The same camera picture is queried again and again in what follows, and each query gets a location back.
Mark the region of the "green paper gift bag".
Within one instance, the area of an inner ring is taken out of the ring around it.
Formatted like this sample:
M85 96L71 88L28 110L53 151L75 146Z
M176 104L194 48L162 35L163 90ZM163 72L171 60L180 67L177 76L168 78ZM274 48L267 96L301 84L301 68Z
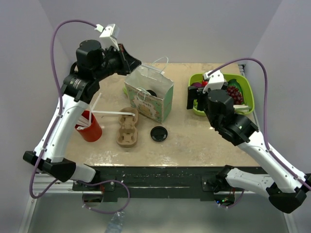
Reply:
M142 115L163 123L172 109L174 82L165 76L169 63L168 57L163 68L158 68L155 60L150 65L141 64L124 80L130 105ZM153 90L157 97L151 96L146 90Z

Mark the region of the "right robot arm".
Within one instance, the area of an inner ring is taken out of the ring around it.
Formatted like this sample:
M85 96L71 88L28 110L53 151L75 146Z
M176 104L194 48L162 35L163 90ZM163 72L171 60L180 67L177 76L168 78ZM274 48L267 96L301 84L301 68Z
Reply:
M222 138L250 155L267 173L252 174L233 166L225 166L209 183L214 191L241 188L266 197L278 210L292 213L300 207L311 187L311 176L296 169L269 144L257 125L234 111L234 100L223 89L204 92L188 87L187 109L194 102L203 110Z

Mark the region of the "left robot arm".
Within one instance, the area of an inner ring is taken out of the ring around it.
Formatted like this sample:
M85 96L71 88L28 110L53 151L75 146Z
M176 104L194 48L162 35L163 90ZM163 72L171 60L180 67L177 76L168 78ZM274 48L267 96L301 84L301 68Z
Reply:
M61 100L50 124L33 151L26 151L23 160L37 166L61 182L83 181L89 190L100 187L97 171L65 158L65 150L75 125L100 89L99 82L113 74L129 75L141 61L131 56L123 44L118 49L103 49L100 42L86 40L76 50L77 61L61 87Z

